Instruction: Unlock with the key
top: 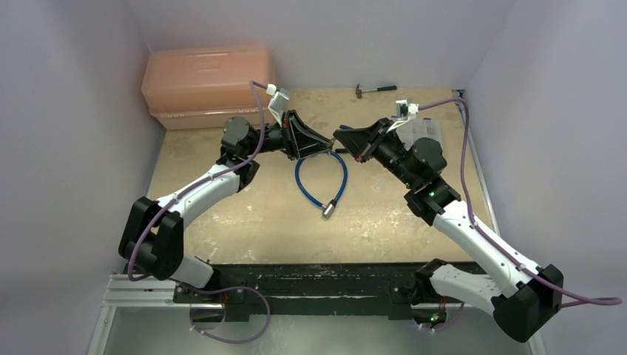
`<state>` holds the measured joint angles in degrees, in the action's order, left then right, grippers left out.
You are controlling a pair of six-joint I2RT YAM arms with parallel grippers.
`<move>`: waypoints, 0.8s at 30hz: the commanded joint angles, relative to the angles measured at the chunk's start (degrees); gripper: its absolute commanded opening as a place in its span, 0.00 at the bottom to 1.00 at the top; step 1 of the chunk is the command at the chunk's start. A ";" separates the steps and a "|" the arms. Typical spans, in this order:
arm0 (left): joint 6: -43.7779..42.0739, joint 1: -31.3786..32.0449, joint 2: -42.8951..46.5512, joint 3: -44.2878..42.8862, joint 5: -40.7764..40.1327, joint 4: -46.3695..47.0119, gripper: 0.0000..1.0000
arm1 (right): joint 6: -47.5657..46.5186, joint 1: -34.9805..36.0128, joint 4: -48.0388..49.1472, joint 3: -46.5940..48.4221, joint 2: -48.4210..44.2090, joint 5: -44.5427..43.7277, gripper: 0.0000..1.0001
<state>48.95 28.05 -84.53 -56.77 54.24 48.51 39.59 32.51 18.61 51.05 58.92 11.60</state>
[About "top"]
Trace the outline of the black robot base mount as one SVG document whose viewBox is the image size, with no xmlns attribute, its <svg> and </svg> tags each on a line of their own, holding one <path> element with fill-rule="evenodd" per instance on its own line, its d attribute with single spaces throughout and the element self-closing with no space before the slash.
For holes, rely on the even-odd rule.
<svg viewBox="0 0 627 355">
<path fill-rule="evenodd" d="M 384 316 L 410 320 L 418 308 L 461 300 L 427 283 L 443 261 L 411 263 L 222 264 L 205 289 L 178 286 L 175 303 L 225 305 L 226 321 L 245 322 L 252 314 Z M 226 295 L 213 290 L 227 288 Z"/>
</svg>

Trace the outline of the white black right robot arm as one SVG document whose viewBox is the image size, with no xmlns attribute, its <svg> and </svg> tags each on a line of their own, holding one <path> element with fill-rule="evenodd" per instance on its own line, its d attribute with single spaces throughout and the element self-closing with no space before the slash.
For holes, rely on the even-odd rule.
<svg viewBox="0 0 627 355">
<path fill-rule="evenodd" d="M 418 138 L 406 148 L 387 118 L 359 129 L 338 129 L 334 138 L 359 163 L 375 159 L 408 189 L 410 211 L 460 246 L 484 271 L 471 274 L 434 259 L 415 273 L 406 299 L 413 305 L 452 297 L 492 315 L 499 328 L 518 342 L 529 340 L 557 312 L 562 297 L 546 286 L 563 285 L 553 265 L 541 267 L 519 254 L 480 221 L 441 177 L 447 165 L 441 144 Z"/>
</svg>

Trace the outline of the blue cable lock loop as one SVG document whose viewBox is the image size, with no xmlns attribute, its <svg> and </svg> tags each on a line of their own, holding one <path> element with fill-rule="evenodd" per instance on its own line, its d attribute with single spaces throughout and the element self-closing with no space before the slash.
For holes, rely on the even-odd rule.
<svg viewBox="0 0 627 355">
<path fill-rule="evenodd" d="M 304 196 L 312 203 L 314 204 L 316 207 L 318 207 L 319 209 L 321 209 L 321 216 L 323 219 L 328 220 L 329 218 L 332 217 L 333 213 L 336 210 L 336 207 L 338 205 L 338 202 L 341 200 L 345 189 L 347 187 L 348 184 L 348 177 L 349 177 L 349 173 L 348 173 L 348 167 L 347 164 L 345 163 L 345 160 L 341 157 L 342 153 L 347 153 L 348 151 L 346 149 L 340 149 L 339 152 L 337 152 L 336 150 L 332 150 L 328 152 L 328 155 L 333 156 L 335 159 L 337 159 L 337 161 L 340 163 L 341 167 L 342 167 L 342 182 L 341 185 L 335 195 L 335 197 L 333 199 L 331 199 L 328 203 L 324 204 L 322 203 L 320 200 L 318 200 L 317 198 L 315 198 L 303 185 L 302 183 L 302 179 L 300 176 L 300 172 L 301 172 L 301 168 L 303 163 L 307 160 L 307 158 L 302 158 L 299 159 L 296 162 L 295 168 L 294 168 L 294 177 L 295 177 L 295 181 L 296 184 L 299 188 L 299 190 L 301 191 L 301 193 L 304 194 Z"/>
</svg>

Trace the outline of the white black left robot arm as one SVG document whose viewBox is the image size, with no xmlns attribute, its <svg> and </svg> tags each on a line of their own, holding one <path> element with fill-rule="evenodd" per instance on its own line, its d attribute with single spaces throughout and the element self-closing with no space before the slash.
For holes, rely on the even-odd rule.
<svg viewBox="0 0 627 355">
<path fill-rule="evenodd" d="M 223 127 L 220 156 L 199 178 L 176 192 L 152 200 L 137 199 L 131 207 L 118 253 L 127 260 L 131 281 L 146 277 L 175 280 L 192 287 L 201 302 L 220 295 L 220 282 L 211 265 L 184 251 L 184 231 L 212 206 L 244 190 L 254 179 L 260 153 L 283 152 L 290 160 L 326 153 L 333 140 L 304 124 L 289 110 L 279 123 L 255 128 L 244 117 Z"/>
</svg>

